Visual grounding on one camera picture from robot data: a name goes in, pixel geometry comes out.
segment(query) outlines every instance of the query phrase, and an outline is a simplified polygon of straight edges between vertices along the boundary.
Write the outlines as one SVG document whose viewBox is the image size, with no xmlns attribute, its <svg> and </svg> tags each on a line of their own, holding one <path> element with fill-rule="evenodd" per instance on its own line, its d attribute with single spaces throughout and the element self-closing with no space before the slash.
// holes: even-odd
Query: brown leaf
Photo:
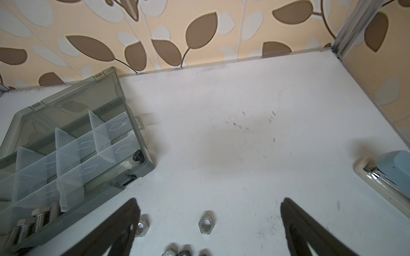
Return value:
<svg viewBox="0 0 410 256">
<path fill-rule="evenodd" d="M 56 0 L 56 1 L 63 2 L 63 3 L 77 3 L 81 0 Z"/>
<path fill-rule="evenodd" d="M 147 66 L 147 54 L 141 42 L 127 46 L 124 54 L 128 64 L 136 71 L 144 70 Z"/>
<path fill-rule="evenodd" d="M 49 85 L 49 84 L 62 84 L 64 83 L 61 78 L 58 77 L 54 72 L 46 73 L 39 78 L 39 85 Z"/>
<path fill-rule="evenodd" d="M 138 21 L 138 0 L 120 0 L 121 6 L 128 15 L 135 21 Z"/>
<path fill-rule="evenodd" d="M 279 42 L 264 42 L 262 47 L 262 56 L 292 52 L 289 46 Z"/>
<path fill-rule="evenodd" d="M 185 40 L 188 47 L 191 49 L 204 47 L 214 37 L 217 27 L 218 16 L 216 12 L 205 14 L 195 19 L 185 32 Z"/>
<path fill-rule="evenodd" d="M 399 0 L 399 5 L 402 7 L 410 7 L 410 0 Z"/>
<path fill-rule="evenodd" d="M 313 5 L 308 0 L 299 0 L 272 11 L 278 21 L 290 25 L 304 22 L 312 13 Z"/>
<path fill-rule="evenodd" d="M 166 63 L 174 67 L 181 65 L 181 53 L 171 41 L 152 40 L 152 43 L 155 51 Z"/>
<path fill-rule="evenodd" d="M 24 49 L 0 47 L 0 61 L 9 65 L 20 65 L 27 60 L 27 52 Z"/>
<path fill-rule="evenodd" d="M 99 61 L 115 60 L 114 53 L 102 42 L 88 36 L 66 36 L 68 41 L 90 58 Z"/>
<path fill-rule="evenodd" d="M 389 27 L 389 19 L 383 12 L 378 12 L 364 31 L 364 41 L 366 45 L 377 52 L 382 46 Z"/>
</svg>

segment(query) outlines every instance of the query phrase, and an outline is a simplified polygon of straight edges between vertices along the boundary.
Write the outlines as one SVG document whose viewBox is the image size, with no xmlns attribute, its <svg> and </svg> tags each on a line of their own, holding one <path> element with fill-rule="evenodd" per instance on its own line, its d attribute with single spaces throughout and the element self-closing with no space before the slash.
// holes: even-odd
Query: blue object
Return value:
<svg viewBox="0 0 410 256">
<path fill-rule="evenodd" d="M 410 197 L 410 153 L 405 150 L 382 154 L 376 166 L 405 196 Z"/>
</svg>

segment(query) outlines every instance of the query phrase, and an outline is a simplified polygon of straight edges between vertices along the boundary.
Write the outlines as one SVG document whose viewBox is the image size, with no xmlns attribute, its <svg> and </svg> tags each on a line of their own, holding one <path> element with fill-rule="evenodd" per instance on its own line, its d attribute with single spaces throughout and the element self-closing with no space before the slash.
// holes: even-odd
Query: black bolt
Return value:
<svg viewBox="0 0 410 256">
<path fill-rule="evenodd" d="M 135 153 L 134 153 L 134 155 L 132 156 L 132 159 L 134 160 L 134 161 L 140 161 L 141 163 L 143 163 L 144 161 L 145 161 L 145 158 L 144 158 L 144 154 L 142 154 L 142 151 L 141 150 L 137 150 Z"/>
</svg>

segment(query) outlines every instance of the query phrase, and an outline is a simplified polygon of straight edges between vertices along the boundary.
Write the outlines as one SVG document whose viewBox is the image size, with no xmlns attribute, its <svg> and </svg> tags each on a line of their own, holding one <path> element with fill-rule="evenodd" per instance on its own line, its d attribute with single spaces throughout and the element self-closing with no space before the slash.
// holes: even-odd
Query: steel nut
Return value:
<svg viewBox="0 0 410 256">
<path fill-rule="evenodd" d="M 148 228 L 150 228 L 150 225 L 148 224 L 147 220 L 139 220 L 135 237 L 145 236 L 145 234 L 148 231 Z"/>
<path fill-rule="evenodd" d="M 191 252 L 188 250 L 181 251 L 180 253 L 178 253 L 178 256 L 191 256 Z"/>
<path fill-rule="evenodd" d="M 172 248 L 169 248 L 168 250 L 166 250 L 162 256 L 177 256 L 177 252 L 174 251 Z"/>
<path fill-rule="evenodd" d="M 214 220 L 211 216 L 202 216 L 201 220 L 198 223 L 199 230 L 202 234 L 209 234 L 211 233 L 212 229 L 214 228 Z"/>
</svg>

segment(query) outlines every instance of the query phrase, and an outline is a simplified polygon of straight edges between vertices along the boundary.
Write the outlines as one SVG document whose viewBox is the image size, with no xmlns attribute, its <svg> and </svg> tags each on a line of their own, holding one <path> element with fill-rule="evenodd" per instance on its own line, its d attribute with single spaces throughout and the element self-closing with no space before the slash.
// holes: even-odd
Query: hex nut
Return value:
<svg viewBox="0 0 410 256">
<path fill-rule="evenodd" d="M 43 206 L 43 207 L 34 209 L 34 210 L 31 212 L 31 216 L 34 217 L 34 216 L 36 216 L 37 214 L 40 214 L 40 213 L 48 213 L 49 211 L 50 211 L 50 207 L 49 207 L 49 206 Z"/>
<path fill-rule="evenodd" d="M 142 231 L 140 233 L 138 233 L 138 229 L 139 229 L 140 225 L 142 225 Z M 138 227 L 136 227 L 136 228 L 137 228 L 137 232 L 135 233 L 135 237 L 142 237 L 142 236 L 145 236 L 148 229 L 150 228 L 150 225 L 149 225 L 147 220 L 139 220 L 138 221 Z"/>
<path fill-rule="evenodd" d="M 209 227 L 209 229 L 205 229 L 205 228 L 203 227 L 203 222 L 204 222 L 205 220 L 209 220 L 209 222 L 211 223 L 211 226 Z M 214 228 L 214 220 L 212 219 L 211 216 L 205 215 L 205 216 L 202 216 L 202 218 L 201 218 L 201 220 L 199 221 L 198 225 L 199 225 L 199 230 L 201 231 L 201 233 L 208 235 L 208 234 L 211 233 L 212 229 Z"/>
<path fill-rule="evenodd" d="M 191 256 L 191 252 L 188 250 L 181 251 L 178 256 Z"/>
<path fill-rule="evenodd" d="M 17 226 L 24 226 L 24 225 L 30 225 L 36 222 L 36 218 L 27 218 L 27 219 L 22 219 L 17 222 Z"/>
<path fill-rule="evenodd" d="M 172 248 L 169 248 L 168 250 L 166 250 L 162 256 L 177 256 L 177 252 L 174 251 Z"/>
</svg>

